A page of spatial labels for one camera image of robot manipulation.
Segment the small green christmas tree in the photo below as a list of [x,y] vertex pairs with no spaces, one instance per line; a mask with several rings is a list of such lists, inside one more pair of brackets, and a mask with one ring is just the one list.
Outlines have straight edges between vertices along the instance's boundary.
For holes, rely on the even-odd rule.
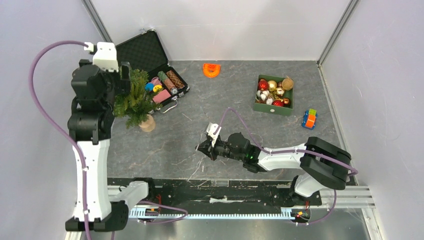
[[116,118],[127,118],[125,126],[127,129],[139,127],[148,120],[148,115],[162,107],[156,103],[154,91],[146,89],[149,74],[144,70],[129,69],[130,93],[119,94],[115,98],[114,116]]

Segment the clear battery box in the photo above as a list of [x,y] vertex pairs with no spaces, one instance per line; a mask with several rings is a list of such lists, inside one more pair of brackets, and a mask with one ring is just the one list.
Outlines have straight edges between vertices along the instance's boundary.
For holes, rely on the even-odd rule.
[[212,187],[229,187],[230,180],[229,179],[214,179],[211,181]]

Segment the green ornament box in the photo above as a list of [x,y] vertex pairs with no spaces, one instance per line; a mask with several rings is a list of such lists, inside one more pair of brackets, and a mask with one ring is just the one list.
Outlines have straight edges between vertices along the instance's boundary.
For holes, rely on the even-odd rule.
[[[294,87],[292,90],[285,91],[282,88],[282,81],[287,78],[273,75],[260,74],[257,80],[257,88],[253,110],[262,113],[275,114],[280,116],[289,116],[294,110]],[[267,82],[274,80],[278,84],[275,91],[260,91],[258,90],[258,82],[260,79],[265,79]]]

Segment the blue orange toy car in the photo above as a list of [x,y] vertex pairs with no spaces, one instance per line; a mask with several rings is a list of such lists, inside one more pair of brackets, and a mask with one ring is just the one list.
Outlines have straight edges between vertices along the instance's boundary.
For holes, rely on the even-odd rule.
[[301,126],[303,128],[313,130],[316,127],[316,120],[317,120],[317,111],[313,108],[310,108],[305,111],[302,119]]

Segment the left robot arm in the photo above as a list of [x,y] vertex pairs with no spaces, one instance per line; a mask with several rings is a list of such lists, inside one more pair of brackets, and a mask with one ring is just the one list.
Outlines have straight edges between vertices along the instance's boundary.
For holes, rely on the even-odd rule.
[[65,228],[121,231],[140,201],[152,204],[157,198],[150,178],[135,178],[116,195],[109,195],[107,158],[113,109],[116,96],[130,91],[130,64],[108,69],[83,59],[72,74],[71,87],[75,98],[67,127],[77,166],[77,201]]

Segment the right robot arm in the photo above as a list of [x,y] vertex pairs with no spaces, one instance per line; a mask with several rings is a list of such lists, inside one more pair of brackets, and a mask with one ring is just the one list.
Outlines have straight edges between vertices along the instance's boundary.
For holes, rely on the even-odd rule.
[[344,190],[349,173],[354,172],[347,151],[315,136],[297,146],[267,148],[252,144],[239,132],[231,134],[226,141],[220,136],[207,136],[195,149],[213,161],[218,157],[240,161],[252,173],[303,170],[304,174],[293,179],[288,191],[289,199],[295,204],[302,204],[324,188]]

